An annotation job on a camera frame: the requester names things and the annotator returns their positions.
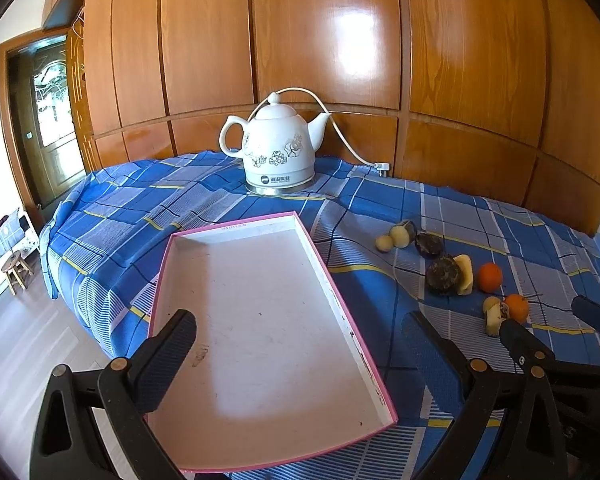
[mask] kettle spout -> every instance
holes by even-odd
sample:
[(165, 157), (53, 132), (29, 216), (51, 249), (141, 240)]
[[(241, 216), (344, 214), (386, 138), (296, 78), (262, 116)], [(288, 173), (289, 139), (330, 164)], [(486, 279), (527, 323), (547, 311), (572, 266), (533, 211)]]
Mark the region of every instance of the kettle spout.
[(327, 121), (331, 117), (330, 113), (322, 112), (307, 126), (309, 126), (309, 138), (311, 139), (311, 146), (314, 152), (317, 152), (324, 139), (324, 129), (327, 126)]

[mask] white tray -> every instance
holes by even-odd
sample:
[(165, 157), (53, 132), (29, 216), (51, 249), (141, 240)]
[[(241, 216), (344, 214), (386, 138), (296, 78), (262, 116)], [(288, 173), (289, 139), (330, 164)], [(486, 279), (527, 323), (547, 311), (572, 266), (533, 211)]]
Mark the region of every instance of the white tray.
[(295, 213), (171, 235), (149, 334), (179, 308), (195, 314), (196, 342), (148, 423), (180, 469), (295, 462), (397, 421)]

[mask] tray rim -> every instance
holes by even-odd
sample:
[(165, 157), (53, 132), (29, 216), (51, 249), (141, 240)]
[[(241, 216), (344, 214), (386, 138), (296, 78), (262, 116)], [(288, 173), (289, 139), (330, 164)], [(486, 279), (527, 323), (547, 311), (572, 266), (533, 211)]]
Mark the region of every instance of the tray rim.
[(358, 329), (358, 326), (356, 325), (356, 322), (354, 321), (353, 316), (351, 315), (351, 313), (349, 311), (349, 307), (347, 306), (347, 303), (344, 301), (344, 298), (340, 294), (340, 291), (338, 290), (338, 287), (336, 286), (335, 282), (333, 281), (333, 277), (331, 276), (331, 273), (329, 272), (329, 269), (327, 268), (327, 266), (324, 263), (323, 259), (320, 257), (320, 254), (318, 253), (318, 249), (315, 247), (315, 244), (314, 244), (314, 241), (311, 238), (311, 235), (306, 230), (306, 227), (302, 223), (302, 221), (301, 221), (301, 219), (298, 216), (298, 213), (296, 211), (287, 211), (287, 212), (282, 212), (282, 213), (273, 213), (273, 214), (268, 214), (268, 215), (254, 216), (252, 218), (231, 220), (229, 222), (222, 222), (220, 224), (212, 224), (212, 225), (208, 225), (208, 226), (198, 227), (198, 228), (195, 228), (195, 229), (188, 229), (186, 231), (172, 233), (169, 236), (169, 241), (167, 241), (167, 247), (164, 250), (164, 255), (162, 256), (162, 261), (160, 262), (160, 271), (158, 273), (158, 282), (157, 282), (156, 287), (155, 287), (154, 300), (152, 302), (151, 321), (149, 323), (149, 330), (148, 330), (147, 337), (152, 337), (153, 333), (154, 333), (154, 319), (155, 319), (155, 316), (154, 316), (154, 307), (156, 306), (157, 298), (160, 295), (160, 286), (162, 285), (162, 277), (163, 277), (162, 270), (164, 269), (164, 264), (167, 261), (167, 257), (168, 257), (169, 251), (170, 251), (170, 249), (172, 247), (172, 243), (173, 243), (173, 240), (175, 238), (181, 237), (181, 236), (186, 236), (186, 235), (189, 235), (189, 234), (201, 233), (201, 232), (204, 232), (204, 231), (211, 231), (211, 230), (214, 230), (214, 229), (220, 229), (220, 228), (229, 227), (229, 226), (248, 224), (248, 223), (252, 223), (252, 222), (256, 222), (256, 221), (268, 220), (268, 219), (273, 219), (273, 218), (282, 218), (282, 217), (286, 217), (286, 216), (293, 216), (293, 217), (295, 217), (294, 219), (295, 219), (296, 223), (300, 225), (300, 227), (302, 229), (302, 232), (304, 233), (304, 235), (308, 239), (309, 245), (310, 245), (312, 251), (315, 253), (315, 256), (317, 257), (318, 262), (320, 263), (320, 267), (322, 269), (322, 272), (324, 272), (324, 274), (325, 274), (325, 276), (326, 276), (326, 278), (327, 278), (327, 280), (329, 282), (330, 287), (333, 289), (333, 292), (336, 295), (336, 298), (337, 298), (338, 302), (340, 303), (340, 306), (342, 307), (342, 311), (344, 312), (344, 315), (347, 317), (347, 321), (351, 325), (351, 329), (353, 330), (353, 333), (355, 334), (356, 340), (357, 340), (358, 344), (360, 345), (360, 348), (362, 349), (363, 359), (365, 360), (365, 363), (366, 363), (369, 371), (373, 375), (373, 378), (375, 379), (376, 384), (378, 385), (378, 389), (380, 390), (381, 397), (384, 400), (385, 406), (386, 406), (387, 410), (389, 411), (389, 415), (391, 416), (391, 420), (392, 421), (390, 423), (388, 423), (388, 424), (385, 424), (384, 426), (382, 426), (381, 428), (379, 428), (376, 431), (373, 431), (371, 433), (367, 433), (366, 435), (364, 435), (362, 437), (355, 438), (355, 439), (350, 440), (350, 441), (348, 441), (348, 442), (346, 442), (344, 444), (338, 444), (337, 446), (330, 447), (328, 449), (325, 449), (325, 450), (322, 450), (322, 451), (319, 451), (319, 452), (314, 452), (314, 453), (309, 453), (309, 454), (306, 454), (306, 455), (294, 457), (291, 460), (282, 460), (282, 461), (277, 461), (277, 462), (268, 462), (268, 463), (263, 463), (263, 464), (254, 464), (253, 466), (250, 466), (249, 469), (245, 469), (243, 467), (240, 467), (240, 468), (229, 467), (229, 468), (222, 468), (222, 469), (216, 469), (216, 468), (213, 468), (213, 469), (189, 469), (189, 468), (183, 468), (183, 469), (180, 469), (180, 471), (182, 471), (182, 472), (185, 472), (185, 473), (200, 473), (200, 474), (231, 473), (231, 472), (240, 472), (240, 471), (245, 471), (245, 470), (257, 470), (257, 469), (263, 469), (263, 468), (267, 468), (267, 467), (276, 467), (276, 466), (279, 466), (279, 465), (285, 465), (285, 464), (289, 464), (289, 463), (293, 463), (293, 462), (301, 462), (302, 460), (308, 460), (308, 459), (311, 459), (311, 458), (315, 458), (317, 456), (322, 456), (324, 454), (327, 454), (327, 453), (330, 453), (330, 452), (333, 452), (333, 451), (337, 451), (339, 449), (343, 449), (343, 448), (348, 447), (348, 446), (352, 446), (353, 444), (355, 444), (357, 442), (361, 442), (363, 440), (367, 440), (367, 439), (375, 436), (376, 434), (383, 432), (387, 428), (390, 428), (390, 427), (394, 426), (398, 422), (398, 413), (397, 413), (397, 411), (395, 409), (394, 402), (392, 401), (392, 398), (390, 397), (389, 392), (386, 389), (386, 386), (384, 385), (384, 381), (382, 380), (380, 372), (378, 371), (378, 368), (376, 367), (376, 362), (372, 358), (371, 353), (369, 352), (369, 349), (366, 346), (365, 340), (362, 337), (362, 334), (360, 333), (360, 330)]

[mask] kettle base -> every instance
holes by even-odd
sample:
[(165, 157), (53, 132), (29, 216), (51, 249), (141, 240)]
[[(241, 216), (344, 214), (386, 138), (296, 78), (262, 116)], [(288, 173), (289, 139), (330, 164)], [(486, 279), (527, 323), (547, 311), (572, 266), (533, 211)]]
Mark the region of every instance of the kettle base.
[(264, 196), (277, 196), (277, 195), (286, 195), (288, 193), (295, 193), (298, 191), (302, 191), (303, 189), (308, 188), (311, 184), (314, 183), (314, 178), (311, 177), (306, 182), (302, 182), (300, 184), (296, 184), (295, 186), (287, 186), (287, 187), (265, 187), (265, 186), (254, 186), (253, 184), (249, 184), (246, 182), (244, 185), (247, 187), (249, 191), (258, 195)]

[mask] power cord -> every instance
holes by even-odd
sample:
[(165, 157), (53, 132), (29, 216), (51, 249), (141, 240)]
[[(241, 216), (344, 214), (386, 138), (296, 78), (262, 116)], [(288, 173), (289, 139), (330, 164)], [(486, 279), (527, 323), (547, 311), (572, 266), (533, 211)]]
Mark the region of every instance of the power cord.
[[(322, 110), (324, 110), (327, 113), (330, 113), (327, 110), (327, 107), (324, 105), (324, 103), (320, 100), (320, 98), (316, 94), (314, 94), (313, 92), (311, 92), (311, 90), (307, 90), (306, 88), (300, 88), (300, 87), (297, 87), (297, 86), (291, 86), (289, 88), (283, 88), (282, 90), (277, 90), (276, 94), (282, 94), (284, 92), (289, 92), (291, 90), (297, 90), (297, 91), (300, 91), (300, 92), (304, 92), (305, 94), (309, 94), (311, 97), (313, 97), (318, 102), (318, 104), (322, 107)], [(255, 107), (255, 109), (253, 110), (253, 112), (251, 112), (251, 115), (249, 116), (248, 121), (251, 121), (251, 119), (253, 119), (253, 117), (256, 114), (256, 112), (258, 110), (260, 110), (260, 108), (262, 108), (262, 105), (265, 104), (266, 102), (267, 102), (267, 98), (263, 99), (260, 102), (260, 104)], [(347, 149), (351, 152), (351, 155), (353, 155), (357, 160), (359, 160), (360, 162), (362, 162), (362, 164), (364, 164), (365, 166), (371, 166), (372, 168), (375, 168), (376, 170), (378, 170), (378, 173), (380, 174), (380, 176), (386, 176), (387, 172), (389, 171), (389, 163), (388, 162), (369, 162), (368, 160), (365, 160), (364, 158), (362, 158), (361, 156), (359, 156), (355, 152), (355, 150), (351, 147), (351, 145), (347, 142), (347, 139), (344, 138), (344, 135), (340, 131), (338, 125), (336, 124), (336, 121), (333, 120), (333, 116), (331, 116), (329, 118), (331, 120), (331, 124), (333, 124), (333, 127), (336, 130), (336, 133), (340, 137), (340, 140), (344, 143), (344, 145), (347, 147)]]

